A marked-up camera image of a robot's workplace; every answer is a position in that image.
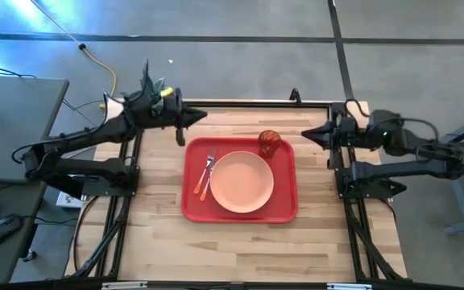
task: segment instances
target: computer mouse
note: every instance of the computer mouse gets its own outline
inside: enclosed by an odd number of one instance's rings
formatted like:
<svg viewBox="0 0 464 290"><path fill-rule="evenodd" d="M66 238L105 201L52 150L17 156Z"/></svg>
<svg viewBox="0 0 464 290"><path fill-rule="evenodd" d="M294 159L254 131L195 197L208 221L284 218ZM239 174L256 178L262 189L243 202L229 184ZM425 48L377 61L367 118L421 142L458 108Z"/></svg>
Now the computer mouse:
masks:
<svg viewBox="0 0 464 290"><path fill-rule="evenodd" d="M21 228L21 219L17 214L9 214L0 219L0 244Z"/></svg>

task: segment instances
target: metal bracket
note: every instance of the metal bracket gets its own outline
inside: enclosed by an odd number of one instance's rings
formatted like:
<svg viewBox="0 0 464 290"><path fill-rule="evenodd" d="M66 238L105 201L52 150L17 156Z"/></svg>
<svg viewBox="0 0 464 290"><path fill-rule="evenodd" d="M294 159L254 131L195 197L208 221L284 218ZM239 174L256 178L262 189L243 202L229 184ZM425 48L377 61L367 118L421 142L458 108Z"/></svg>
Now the metal bracket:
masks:
<svg viewBox="0 0 464 290"><path fill-rule="evenodd" d="M297 88L294 88L291 91L291 95L289 95L289 100L290 101L296 101L297 105L302 103L302 99L300 98L300 92L298 91Z"/></svg>
<svg viewBox="0 0 464 290"><path fill-rule="evenodd" d="M327 289L329 290L371 290L371 285L329 283L327 284Z"/></svg>
<svg viewBox="0 0 464 290"><path fill-rule="evenodd" d="M339 198L392 198L408 188L389 178L363 182L350 181L350 168L338 168L335 176Z"/></svg>
<svg viewBox="0 0 464 290"><path fill-rule="evenodd" d="M87 197L133 197L139 182L141 168L139 166L126 168L129 172L126 177L129 178L127 186L112 187L108 180L98 177L96 181L87 180L84 183L83 195Z"/></svg>
<svg viewBox="0 0 464 290"><path fill-rule="evenodd" d="M147 288L147 281L134 281L134 282L112 282L112 283L103 283L101 289L105 290L120 290L120 289L137 289L137 288Z"/></svg>

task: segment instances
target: black metal frame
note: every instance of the black metal frame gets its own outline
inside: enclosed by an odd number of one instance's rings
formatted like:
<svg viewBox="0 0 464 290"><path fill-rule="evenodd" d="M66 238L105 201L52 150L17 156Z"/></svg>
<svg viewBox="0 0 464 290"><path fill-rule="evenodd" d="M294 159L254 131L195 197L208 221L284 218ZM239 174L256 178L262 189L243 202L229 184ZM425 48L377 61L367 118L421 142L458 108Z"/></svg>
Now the black metal frame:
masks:
<svg viewBox="0 0 464 290"><path fill-rule="evenodd" d="M343 101L307 101L302 102L301 99L298 101L296 97L292 98L293 101L191 101L187 100L185 104L191 107L199 108L212 108L212 107L251 107L251 108L314 108L327 110L329 119L335 119L334 112L340 112L339 106L344 106ZM142 131L139 132L134 141L133 155L131 158L131 166L137 166L139 157L139 148L141 143ZM124 158L126 154L127 145L124 143L121 146L119 157ZM355 152L352 147L348 147L348 158L350 162L355 161ZM331 150L330 160L334 161L333 164L328 164L329 168L344 168L343 156L341 150ZM121 213L112 222L113 216L116 211L118 197L111 197L109 204L109 211L106 217L106 224L104 228L104 235L101 243L93 253L94 256L98 256L99 259L89 259L84 263L79 272L75 275L70 276L69 279L62 280L48 280L48 281L37 281L37 282L26 282L19 284L0 284L0 289L17 289L17 288L37 288L37 289L71 289L73 287L79 289L100 289L103 283L118 282L118 272L122 256L122 248L124 246L124 234L126 231L126 220L128 216L128 209L131 204L131 197L124 197L123 206ZM357 203L359 218L355 217L352 205ZM405 279L395 273L391 266L384 260L383 256L379 253L376 246L371 241L370 228L367 218L367 209L362 198L349 199L344 198L343 204L345 207L346 224L349 233L350 249L353 259L353 268L356 282L348 283L350 286L372 286L373 289L437 289L437 290L455 290L464 289L444 285L436 284L421 284L412 282L409 279ZM104 275L105 261L106 261L106 250L110 244L112 237L118 234L116 247L114 251L114 257L112 267L108 275ZM357 237L361 239L363 245L367 249L369 275L365 275L361 265L361 257L359 254L359 245ZM90 270L97 264L95 277L87 277ZM386 280L379 278L378 269L385 275ZM199 290L207 290L211 288L227 288L227 289L290 289L290 288L301 288L301 289L327 289L336 288L340 289L340 284L334 283L264 283L264 282L245 282L245 283L234 283L230 281L210 281L210 282L199 282L199 281L145 281L137 282L137 285L157 287L157 288L193 288Z"/></svg>

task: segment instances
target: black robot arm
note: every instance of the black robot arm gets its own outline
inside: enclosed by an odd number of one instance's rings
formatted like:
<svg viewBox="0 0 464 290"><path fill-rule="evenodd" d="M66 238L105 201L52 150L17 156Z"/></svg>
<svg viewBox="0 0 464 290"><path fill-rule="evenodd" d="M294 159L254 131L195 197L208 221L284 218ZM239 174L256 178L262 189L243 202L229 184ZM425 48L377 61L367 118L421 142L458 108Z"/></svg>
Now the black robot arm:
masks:
<svg viewBox="0 0 464 290"><path fill-rule="evenodd" d="M407 119L398 114L388 110L375 110L368 118L366 129L359 128L354 117L340 114L337 116L324 126L303 131L302 135L323 149L334 151L341 147L357 147L376 150L382 147L389 155L413 154L418 159L381 165L353 162L345 176L346 182L415 175L454 180L464 175L464 152L453 144L441 144L436 139L416 136L404 128Z"/></svg>
<svg viewBox="0 0 464 290"><path fill-rule="evenodd" d="M123 111L94 129L85 129L68 135L60 135L30 147L21 158L30 180L43 180L47 184L80 198L84 181L73 175L91 176L97 183L93 192L85 190L85 195L132 194L139 178L139 169L127 167L122 159L110 158L105 161L63 159L70 151L90 147L105 142L123 143L132 140L140 130L151 128L176 128L176 141L184 146L183 128L187 128L207 115L206 112L187 107L182 101L180 89L160 99L162 110L152 110L151 97L139 95L125 98Z"/></svg>

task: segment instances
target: yellow cable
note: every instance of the yellow cable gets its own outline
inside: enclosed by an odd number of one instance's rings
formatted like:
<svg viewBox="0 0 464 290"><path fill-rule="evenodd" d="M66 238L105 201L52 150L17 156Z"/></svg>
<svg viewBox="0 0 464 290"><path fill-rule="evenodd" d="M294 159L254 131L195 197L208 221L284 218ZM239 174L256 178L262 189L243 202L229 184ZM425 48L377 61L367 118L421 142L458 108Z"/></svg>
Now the yellow cable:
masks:
<svg viewBox="0 0 464 290"><path fill-rule="evenodd" d="M103 68L106 68L110 73L112 73L112 77L114 78L114 83L112 84L112 90L110 91L110 96L114 96L114 91L116 90L116 84L118 83L118 77L116 77L115 72L110 68L108 65L103 64L101 61L97 60L92 56L87 48L84 48L83 50L85 54L90 57L91 60L94 60L95 63L101 65Z"/></svg>
<svg viewBox="0 0 464 290"><path fill-rule="evenodd" d="M74 40L78 45L83 45L80 41L78 41L78 39L76 39L72 34L70 34L68 31L66 31L59 23L57 23L55 21L55 19L53 19L53 17L51 17L48 13L46 13L46 11L44 11L42 8L40 8L39 5L37 5L37 3L35 3L34 0L30 0L33 5L35 5L35 7L37 7L40 12L42 12L44 15L46 15L46 17L48 17L59 29L61 29L67 36L69 36L72 40ZM93 60L95 63L101 65L103 68L106 68L110 73L112 73L112 77L114 78L114 83L112 84L112 90L110 91L110 98L111 99L114 99L113 96L114 96L114 91L116 90L116 84L118 83L118 77L116 77L116 74L115 72L112 70L112 68L110 68L108 65L106 64L103 64L101 61L97 60L96 58L94 58L94 56L92 56L89 52L89 50L87 50L87 48L83 48L82 49L83 52L85 52L85 54L91 59Z"/></svg>

